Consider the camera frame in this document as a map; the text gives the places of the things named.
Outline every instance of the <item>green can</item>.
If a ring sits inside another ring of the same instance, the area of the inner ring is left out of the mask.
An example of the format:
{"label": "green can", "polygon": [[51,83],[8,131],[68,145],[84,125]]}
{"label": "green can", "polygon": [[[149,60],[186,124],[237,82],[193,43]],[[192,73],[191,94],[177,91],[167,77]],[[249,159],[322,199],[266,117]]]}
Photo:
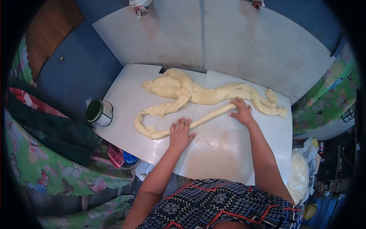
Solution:
{"label": "green can", "polygon": [[86,109],[86,119],[101,126],[109,126],[113,120],[113,106],[105,100],[93,100]]}

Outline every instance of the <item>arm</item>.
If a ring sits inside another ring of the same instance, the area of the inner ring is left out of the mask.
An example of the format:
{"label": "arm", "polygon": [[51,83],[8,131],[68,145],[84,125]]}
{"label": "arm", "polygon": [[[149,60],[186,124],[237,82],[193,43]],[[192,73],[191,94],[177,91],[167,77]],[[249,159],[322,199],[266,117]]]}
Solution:
{"label": "arm", "polygon": [[252,108],[238,97],[236,97],[236,101],[231,101],[231,103],[237,106],[239,112],[237,114],[229,113],[228,115],[236,118],[243,125],[246,125],[249,131],[255,185],[295,205],[294,200],[282,181],[275,156],[264,138],[258,123],[251,115]]}
{"label": "arm", "polygon": [[159,203],[181,153],[197,133],[189,135],[191,119],[179,118],[170,127],[170,145],[163,157],[142,183],[123,228],[136,228],[143,223],[155,204]]}

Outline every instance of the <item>red cloth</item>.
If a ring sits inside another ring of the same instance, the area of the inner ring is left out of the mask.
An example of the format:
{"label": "red cloth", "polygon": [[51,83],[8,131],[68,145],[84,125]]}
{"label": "red cloth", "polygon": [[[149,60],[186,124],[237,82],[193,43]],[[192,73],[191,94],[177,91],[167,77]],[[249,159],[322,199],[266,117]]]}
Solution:
{"label": "red cloth", "polygon": [[8,90],[15,95],[16,99],[20,100],[28,107],[31,107],[31,108],[33,108],[37,111],[43,112],[43,113],[53,114],[53,115],[61,116],[64,118],[69,118],[66,115],[59,112],[58,110],[51,107],[50,105],[46,104],[45,102],[37,99],[33,95],[30,95],[21,89],[8,87]]}
{"label": "red cloth", "polygon": [[121,168],[124,163],[123,151],[120,148],[116,147],[115,145],[109,144],[107,153],[112,165],[116,169]]}

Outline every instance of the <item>right hand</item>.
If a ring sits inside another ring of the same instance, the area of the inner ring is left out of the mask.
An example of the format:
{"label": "right hand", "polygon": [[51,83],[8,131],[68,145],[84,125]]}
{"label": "right hand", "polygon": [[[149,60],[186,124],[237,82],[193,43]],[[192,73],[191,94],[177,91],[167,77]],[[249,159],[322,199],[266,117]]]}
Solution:
{"label": "right hand", "polygon": [[251,106],[247,105],[244,100],[239,99],[239,97],[235,97],[236,101],[230,101],[230,103],[235,104],[238,108],[238,113],[228,113],[228,116],[236,118],[241,124],[248,125],[249,123],[254,121],[253,116],[251,115]]}

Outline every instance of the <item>dough in plastic bag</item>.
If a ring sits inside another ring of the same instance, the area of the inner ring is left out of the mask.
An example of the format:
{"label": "dough in plastic bag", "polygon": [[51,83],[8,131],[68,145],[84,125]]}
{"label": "dough in plastic bag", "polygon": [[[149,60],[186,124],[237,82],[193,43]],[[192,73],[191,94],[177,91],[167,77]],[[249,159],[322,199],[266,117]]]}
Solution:
{"label": "dough in plastic bag", "polygon": [[295,202],[298,205],[303,199],[309,186],[309,166],[304,156],[295,148],[291,154],[291,171],[288,176],[286,187]]}

